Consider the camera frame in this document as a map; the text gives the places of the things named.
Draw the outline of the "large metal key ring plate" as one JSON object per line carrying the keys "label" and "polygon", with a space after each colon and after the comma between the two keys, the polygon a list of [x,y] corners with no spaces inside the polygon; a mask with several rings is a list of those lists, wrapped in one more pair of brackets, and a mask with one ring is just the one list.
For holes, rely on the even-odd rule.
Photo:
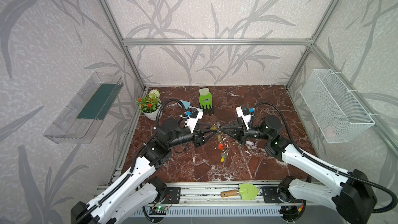
{"label": "large metal key ring plate", "polygon": [[214,126],[216,126],[218,128],[218,133],[216,134],[217,136],[217,149],[218,149],[218,145],[219,144],[223,144],[224,148],[222,150],[218,149],[219,151],[221,151],[221,156],[222,157],[227,157],[229,155],[229,145],[228,145],[228,141],[227,138],[225,137],[225,135],[223,133],[221,133],[220,131],[220,124],[216,123],[214,124]]}

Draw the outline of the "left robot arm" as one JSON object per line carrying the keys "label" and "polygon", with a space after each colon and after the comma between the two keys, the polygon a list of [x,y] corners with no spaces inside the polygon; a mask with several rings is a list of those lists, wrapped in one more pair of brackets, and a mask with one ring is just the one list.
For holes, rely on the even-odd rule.
{"label": "left robot arm", "polygon": [[205,144],[217,131],[211,125],[197,127],[188,117],[184,126],[168,118],[156,127],[154,135],[136,154],[131,167],[111,186],[88,203],[78,202],[71,210],[73,224],[121,224],[137,210],[166,197],[166,184],[153,174],[172,155],[171,148],[193,142]]}

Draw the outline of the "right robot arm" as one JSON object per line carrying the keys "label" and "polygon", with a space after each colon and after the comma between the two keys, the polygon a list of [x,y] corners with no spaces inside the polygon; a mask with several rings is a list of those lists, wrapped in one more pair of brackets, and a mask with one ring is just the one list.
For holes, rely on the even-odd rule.
{"label": "right robot arm", "polygon": [[239,117],[220,131],[242,144],[248,138],[266,140],[264,149],[271,157],[304,171],[322,183],[313,185],[288,177],[280,185],[284,194],[335,210],[350,224],[368,222],[377,198],[364,173],[342,170],[295,147],[291,140],[281,136],[286,127],[285,121],[274,115],[265,117],[259,126],[252,126],[252,120],[252,115]]}

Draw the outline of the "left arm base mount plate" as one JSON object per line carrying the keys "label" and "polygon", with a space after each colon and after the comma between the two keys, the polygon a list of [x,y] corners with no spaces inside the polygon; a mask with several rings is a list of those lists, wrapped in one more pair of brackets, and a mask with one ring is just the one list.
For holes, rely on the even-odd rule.
{"label": "left arm base mount plate", "polygon": [[167,187],[166,196],[162,204],[179,204],[181,196],[180,187]]}

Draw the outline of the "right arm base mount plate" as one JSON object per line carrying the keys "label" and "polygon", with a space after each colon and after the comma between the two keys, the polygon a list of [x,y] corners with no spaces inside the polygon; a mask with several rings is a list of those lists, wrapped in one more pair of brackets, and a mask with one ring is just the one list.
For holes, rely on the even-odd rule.
{"label": "right arm base mount plate", "polygon": [[278,198],[278,187],[277,186],[263,186],[259,189],[259,193],[262,196],[264,203],[271,204],[271,203],[280,203]]}

